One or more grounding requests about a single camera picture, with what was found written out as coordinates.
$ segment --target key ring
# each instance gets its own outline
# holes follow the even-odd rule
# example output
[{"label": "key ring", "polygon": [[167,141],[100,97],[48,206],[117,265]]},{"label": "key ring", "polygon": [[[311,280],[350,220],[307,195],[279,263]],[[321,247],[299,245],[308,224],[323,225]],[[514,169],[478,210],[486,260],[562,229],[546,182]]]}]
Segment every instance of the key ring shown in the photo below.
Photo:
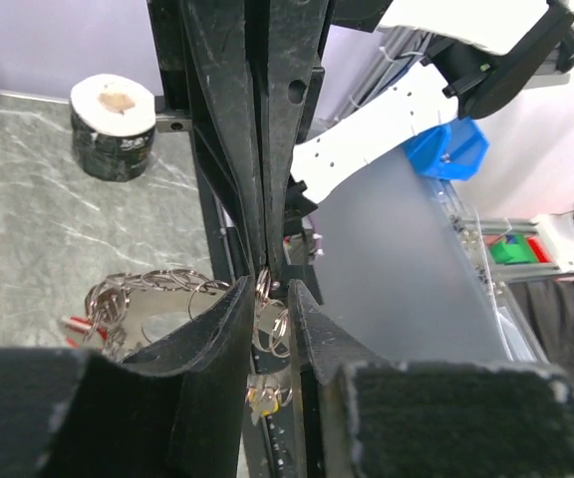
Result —
[{"label": "key ring", "polygon": [[[263,269],[256,282],[252,343],[261,352],[285,359],[289,357],[289,313],[281,301],[269,298],[271,285],[269,270]],[[151,343],[144,325],[152,316],[185,311],[194,320],[193,306],[198,305],[199,312],[204,312],[229,287],[190,269],[113,274],[90,289],[84,318],[64,318],[59,325],[72,347],[93,348],[110,359],[121,360]],[[261,343],[260,332],[268,336],[267,346]],[[285,350],[278,352],[281,345]],[[289,367],[248,378],[246,400],[252,406],[252,414],[258,400],[275,398],[280,408],[290,403],[292,395]]]}]

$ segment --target red component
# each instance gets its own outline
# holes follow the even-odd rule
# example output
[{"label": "red component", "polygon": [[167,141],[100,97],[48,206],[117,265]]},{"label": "red component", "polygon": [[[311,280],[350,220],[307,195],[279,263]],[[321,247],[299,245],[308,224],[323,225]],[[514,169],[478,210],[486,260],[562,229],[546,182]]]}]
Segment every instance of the red component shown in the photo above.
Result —
[{"label": "red component", "polygon": [[551,260],[551,257],[548,255],[548,252],[544,249],[544,247],[539,243],[539,241],[537,240],[537,238],[535,237],[529,237],[528,238],[528,245],[530,246],[530,248],[533,250],[533,252],[535,253],[535,256],[537,257],[537,260],[540,263],[544,263],[544,264],[549,264],[551,262],[553,262]]},{"label": "red component", "polygon": [[[79,324],[90,324],[90,321],[86,320],[86,319],[82,319],[81,317],[71,317],[70,318],[73,322],[78,322]],[[74,328],[71,329],[74,332],[80,332]],[[108,331],[106,331],[105,329],[97,329],[97,332],[99,333],[99,335],[101,336],[101,338],[106,341],[108,339]]]}]

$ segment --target metal key ring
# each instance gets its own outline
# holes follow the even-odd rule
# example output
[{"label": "metal key ring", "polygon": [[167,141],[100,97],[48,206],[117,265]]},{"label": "metal key ring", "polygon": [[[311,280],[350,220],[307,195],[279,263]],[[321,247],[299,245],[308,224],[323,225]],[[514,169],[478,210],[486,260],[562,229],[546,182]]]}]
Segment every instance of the metal key ring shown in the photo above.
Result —
[{"label": "metal key ring", "polygon": [[[279,359],[286,359],[289,357],[289,347],[281,342],[281,339],[287,335],[289,326],[289,311],[284,309],[278,315],[274,322],[274,327],[269,335],[269,351]],[[276,350],[278,346],[282,345],[285,347],[286,352],[278,354]]]},{"label": "metal key ring", "polygon": [[85,300],[86,319],[92,326],[84,334],[84,339],[91,339],[99,327],[109,331],[118,327],[126,316],[129,302],[122,289],[105,283],[93,287]]},{"label": "metal key ring", "polygon": [[[178,287],[169,288],[167,286],[162,286],[161,282],[164,282],[165,279],[169,280],[170,276],[171,276],[170,271],[164,271],[164,270],[149,271],[149,272],[147,272],[141,276],[141,281],[144,284],[146,284],[147,286],[150,286],[151,288],[164,289],[164,290],[170,291],[170,292],[173,292],[173,291],[176,291],[179,289],[183,289],[183,290],[186,289],[186,286],[178,284],[178,282],[175,280],[173,280],[173,281],[178,284]],[[155,282],[156,278],[162,279],[162,281],[161,282]]]},{"label": "metal key ring", "polygon": [[290,386],[289,388],[287,388],[287,398],[285,398],[283,400],[283,389],[280,389],[278,391],[278,404],[283,407],[283,406],[287,406],[290,402],[292,397],[294,396],[294,389]]},{"label": "metal key ring", "polygon": [[281,309],[281,311],[278,313],[277,318],[280,318],[281,315],[285,311],[285,305],[281,301],[278,301],[276,299],[268,299],[267,301],[265,301],[262,308],[256,312],[255,317],[254,317],[254,327],[253,327],[253,331],[252,331],[252,342],[254,343],[254,346],[257,349],[259,349],[260,351],[265,352],[267,354],[273,354],[273,352],[271,351],[271,336],[272,336],[272,334],[274,334],[274,332],[272,329],[272,332],[270,334],[268,334],[268,336],[269,336],[268,341],[269,342],[267,344],[267,347],[263,346],[261,341],[260,341],[260,334],[259,334],[260,333],[260,320],[261,320],[262,313],[267,308],[269,308],[271,306],[276,306],[276,307]]},{"label": "metal key ring", "polygon": [[269,300],[271,291],[271,276],[269,269],[265,268],[258,274],[256,281],[256,309],[261,309]]},{"label": "metal key ring", "polygon": [[189,285],[192,284],[192,278],[202,281],[199,285],[206,282],[212,282],[212,279],[208,278],[204,274],[190,269],[172,269],[169,271],[169,277],[175,281],[181,289],[186,290],[187,292],[191,290]]},{"label": "metal key ring", "polygon": [[196,293],[199,292],[200,289],[203,287],[204,288],[213,287],[214,289],[218,289],[219,291],[226,291],[227,289],[229,289],[230,286],[229,286],[229,284],[227,284],[226,282],[223,282],[223,281],[218,281],[215,279],[214,280],[208,279],[207,281],[203,282],[202,284],[198,284],[196,287],[194,287],[194,289],[189,294],[189,298],[187,299],[187,316],[189,317],[189,319],[191,321],[194,320],[194,317],[191,314],[191,301],[193,300]]}]

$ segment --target blue plastic part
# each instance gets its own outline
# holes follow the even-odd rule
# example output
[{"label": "blue plastic part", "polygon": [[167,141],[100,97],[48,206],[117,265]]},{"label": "blue plastic part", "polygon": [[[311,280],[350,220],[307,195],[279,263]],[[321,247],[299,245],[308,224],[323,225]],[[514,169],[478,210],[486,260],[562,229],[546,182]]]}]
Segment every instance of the blue plastic part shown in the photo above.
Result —
[{"label": "blue plastic part", "polygon": [[417,174],[439,179],[471,179],[488,151],[488,140],[471,118],[433,127],[403,143]]}]

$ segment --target white wall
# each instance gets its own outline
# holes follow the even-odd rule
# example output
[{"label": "white wall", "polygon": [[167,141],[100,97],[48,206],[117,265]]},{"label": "white wall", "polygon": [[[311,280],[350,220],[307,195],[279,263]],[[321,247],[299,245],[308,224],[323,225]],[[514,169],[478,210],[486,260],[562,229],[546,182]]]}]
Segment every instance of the white wall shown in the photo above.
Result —
[{"label": "white wall", "polygon": [[146,0],[0,0],[0,89],[65,98],[97,73],[161,91]]},{"label": "white wall", "polygon": [[[490,150],[478,176],[458,189],[480,212],[528,216],[568,207],[574,195],[574,69],[568,85],[523,91],[479,124]],[[556,194],[549,192],[553,186]]]},{"label": "white wall", "polygon": [[378,50],[381,41],[382,34],[378,32],[372,34],[332,26],[322,61],[325,81],[316,107],[316,118],[334,120],[342,99],[349,97],[374,58],[382,55]]}]

